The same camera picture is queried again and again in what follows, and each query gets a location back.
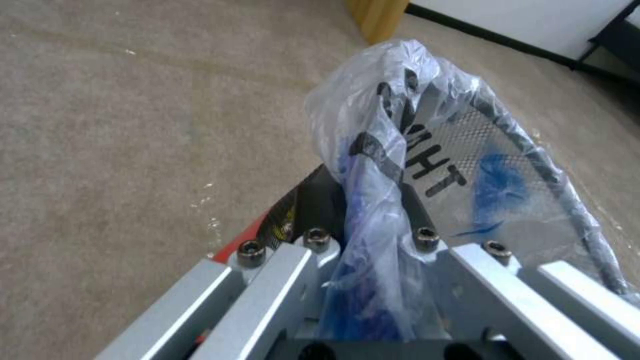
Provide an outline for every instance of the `floor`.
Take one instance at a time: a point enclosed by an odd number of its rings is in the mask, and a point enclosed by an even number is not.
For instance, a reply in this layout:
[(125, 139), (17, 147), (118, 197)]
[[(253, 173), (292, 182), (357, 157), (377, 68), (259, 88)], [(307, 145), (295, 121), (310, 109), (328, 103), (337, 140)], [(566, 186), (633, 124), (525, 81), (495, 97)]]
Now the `floor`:
[[(640, 102), (405, 15), (550, 149), (640, 284)], [(344, 2), (0, 4), (0, 348), (94, 356), (319, 164), (305, 94), (365, 42)]]

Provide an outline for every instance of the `black lettering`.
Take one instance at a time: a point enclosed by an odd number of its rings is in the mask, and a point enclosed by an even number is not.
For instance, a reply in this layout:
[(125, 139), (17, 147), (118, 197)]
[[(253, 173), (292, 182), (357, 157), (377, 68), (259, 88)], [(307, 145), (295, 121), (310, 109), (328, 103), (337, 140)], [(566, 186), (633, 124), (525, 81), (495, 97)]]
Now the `black lettering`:
[(404, 70), (404, 86), (411, 91), (418, 90), (418, 75), (411, 69)]
[(404, 130), (413, 124), (415, 119), (415, 110), (411, 100), (407, 99), (404, 102), (404, 109), (402, 110), (402, 118), (400, 119), (400, 133), (404, 134)]
[(378, 167), (378, 170), (385, 174), (395, 183), (402, 179), (402, 169), (396, 165), (385, 152), (384, 146), (369, 133), (360, 133), (349, 147), (349, 155), (362, 154), (369, 157)]
[(427, 197), (436, 195), (453, 183), (458, 183), (460, 186), (465, 186), (467, 184), (467, 180), (458, 172), (458, 168), (456, 168), (455, 165), (449, 165), (447, 170), (449, 171), (449, 175), (424, 193)]
[(412, 126), (411, 129), (409, 129), (409, 132), (407, 132), (407, 135), (413, 135), (413, 134), (417, 133), (418, 131), (422, 131), (424, 129), (425, 129), (424, 125), (416, 124), (416, 125)]
[(382, 97), (382, 108), (387, 113), (387, 116), (391, 119), (393, 112), (391, 111), (391, 97), (393, 96), (393, 92), (391, 91), (391, 86), (387, 83), (378, 84), (378, 89), (376, 93)]
[(411, 151), (414, 147), (418, 146), (424, 140), (429, 140), (431, 138), (431, 133), (429, 131), (425, 131), (422, 134), (412, 138), (411, 140), (407, 140), (406, 151)]
[(440, 151), (442, 148), (440, 145), (434, 145), (428, 149), (426, 149), (425, 151), (422, 151), (420, 154), (412, 157), (411, 159), (409, 159), (406, 164), (405, 167), (409, 168), (414, 166), (417, 163), (420, 163), (420, 165), (422, 165), (422, 167), (424, 167), (424, 169), (416, 172), (413, 175), (414, 179), (420, 179), (421, 177), (425, 176), (426, 174), (434, 171), (435, 169), (437, 169), (438, 167), (441, 167), (442, 165), (446, 164), (447, 161), (449, 161), (448, 158), (444, 159), (444, 160), (440, 160), (435, 164), (432, 164), (429, 161), (429, 157), (432, 155), (435, 155), (438, 151)]

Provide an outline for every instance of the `plastic bag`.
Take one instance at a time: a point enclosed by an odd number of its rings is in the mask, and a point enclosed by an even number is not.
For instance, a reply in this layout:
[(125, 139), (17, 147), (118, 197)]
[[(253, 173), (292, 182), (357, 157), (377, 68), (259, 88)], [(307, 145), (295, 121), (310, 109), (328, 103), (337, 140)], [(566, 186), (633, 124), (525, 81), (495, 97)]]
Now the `plastic bag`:
[(404, 256), (415, 247), (402, 181), (449, 246), (491, 238), (524, 266), (563, 259), (628, 293), (567, 177), (482, 80), (417, 41), (352, 57), (310, 93), (305, 109), (347, 202), (347, 244), (328, 283), (319, 337), (446, 337), (423, 279), (428, 270)]

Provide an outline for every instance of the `blue paint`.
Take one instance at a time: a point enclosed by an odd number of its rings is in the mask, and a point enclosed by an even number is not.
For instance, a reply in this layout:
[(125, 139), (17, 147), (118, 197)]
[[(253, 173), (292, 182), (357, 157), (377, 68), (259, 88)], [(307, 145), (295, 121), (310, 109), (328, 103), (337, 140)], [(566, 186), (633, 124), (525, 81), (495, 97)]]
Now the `blue paint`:
[(474, 229), (457, 236), (488, 236), (506, 221), (504, 215), (509, 210), (520, 207), (529, 199), (520, 171), (508, 165), (508, 159), (507, 155), (497, 153), (489, 153), (480, 159), (474, 183)]
[(372, 269), (376, 260), (367, 249), (366, 237), (354, 235), (370, 215), (366, 211), (367, 193), (371, 189), (367, 188), (369, 183), (364, 176), (353, 174), (367, 171), (370, 160), (365, 156), (346, 156), (346, 153), (342, 152), (339, 158), (342, 186), (348, 196), (345, 242), (341, 245), (346, 249), (347, 239), (352, 244), (350, 251), (343, 253), (332, 276), (333, 284), (327, 288), (316, 336), (338, 340), (399, 341), (402, 337), (396, 319), (382, 303), (378, 303), (383, 289), (379, 274)]

